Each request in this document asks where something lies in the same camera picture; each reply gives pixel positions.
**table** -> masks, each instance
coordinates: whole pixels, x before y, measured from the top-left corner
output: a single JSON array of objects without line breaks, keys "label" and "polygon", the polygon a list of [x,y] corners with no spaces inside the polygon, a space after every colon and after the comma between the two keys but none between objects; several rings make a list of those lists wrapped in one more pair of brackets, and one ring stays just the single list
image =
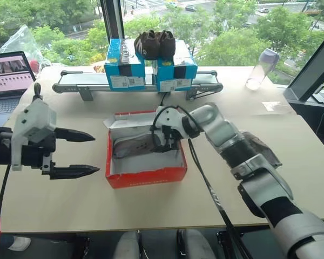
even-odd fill
[{"label": "table", "polygon": [[[38,79],[44,101],[57,112],[58,127],[88,132],[96,141],[58,140],[53,160],[57,166],[84,163],[101,170],[80,179],[54,181],[27,167],[11,172],[3,202],[2,232],[69,233],[224,225],[192,161],[187,141],[183,145],[188,170],[182,182],[112,189],[104,176],[107,129],[103,119],[114,112],[153,110],[161,95],[103,92],[94,101],[83,102],[78,93],[52,91],[61,69],[47,67]],[[272,148],[283,163],[279,173],[292,188],[297,204],[324,219],[324,147],[313,131],[268,79],[258,92],[245,89],[251,67],[204,68],[209,69],[217,70],[224,85],[222,92],[195,101],[185,101],[184,93],[175,92],[165,98],[165,105],[179,104],[192,110],[205,102],[217,103],[238,128],[251,131]],[[32,95],[29,88],[7,126],[14,125],[15,116],[31,102]],[[262,101],[279,101],[281,105],[268,111]],[[194,140],[194,145],[233,224],[266,224],[248,210],[237,191],[238,182],[203,134]],[[0,166],[0,186],[4,169]]]}]

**robotic arm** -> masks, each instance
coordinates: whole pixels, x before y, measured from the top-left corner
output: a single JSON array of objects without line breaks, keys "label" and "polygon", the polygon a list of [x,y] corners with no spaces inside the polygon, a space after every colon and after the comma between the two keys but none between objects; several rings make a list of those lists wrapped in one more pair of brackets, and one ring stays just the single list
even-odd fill
[{"label": "robotic arm", "polygon": [[56,113],[42,101],[41,86],[35,85],[32,103],[17,116],[15,128],[0,127],[0,165],[12,165],[21,171],[22,165],[40,168],[50,179],[73,179],[99,170],[88,165],[55,167],[52,154],[56,139],[85,142],[95,140],[91,135],[72,129],[56,127]]},{"label": "robotic arm", "polygon": [[324,259],[324,222],[293,203],[289,185],[275,170],[281,164],[273,159],[271,150],[253,135],[241,133],[215,104],[204,105],[190,115],[193,119],[173,107],[158,107],[152,132],[165,139],[156,150],[173,149],[179,139],[204,132],[240,181],[238,191],[245,204],[255,216],[267,219],[285,255]]}]

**plastic bag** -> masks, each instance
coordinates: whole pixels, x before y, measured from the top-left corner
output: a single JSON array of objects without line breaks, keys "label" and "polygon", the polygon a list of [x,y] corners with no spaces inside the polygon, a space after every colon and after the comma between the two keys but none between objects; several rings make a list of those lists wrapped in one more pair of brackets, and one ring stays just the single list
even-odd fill
[{"label": "plastic bag", "polygon": [[31,70],[38,75],[42,68],[50,66],[51,62],[43,57],[39,47],[26,25],[23,25],[10,39],[0,48],[0,53],[24,51],[29,61]]}]

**laptop screen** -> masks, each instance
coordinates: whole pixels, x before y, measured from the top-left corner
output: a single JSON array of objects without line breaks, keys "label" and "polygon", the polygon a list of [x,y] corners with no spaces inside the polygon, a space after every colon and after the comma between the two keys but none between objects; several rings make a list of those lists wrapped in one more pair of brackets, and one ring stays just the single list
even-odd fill
[{"label": "laptop screen", "polygon": [[23,94],[34,81],[23,52],[0,54],[0,96]]}]

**red shoe box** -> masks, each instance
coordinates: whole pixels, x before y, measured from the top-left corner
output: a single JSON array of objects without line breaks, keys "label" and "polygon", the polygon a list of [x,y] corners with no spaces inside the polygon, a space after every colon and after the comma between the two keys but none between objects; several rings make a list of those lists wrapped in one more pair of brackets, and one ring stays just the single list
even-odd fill
[{"label": "red shoe box", "polygon": [[113,157],[113,142],[149,132],[155,112],[116,113],[104,121],[109,129],[105,176],[113,188],[181,181],[187,163],[181,143],[178,150],[149,153],[127,158]]}]

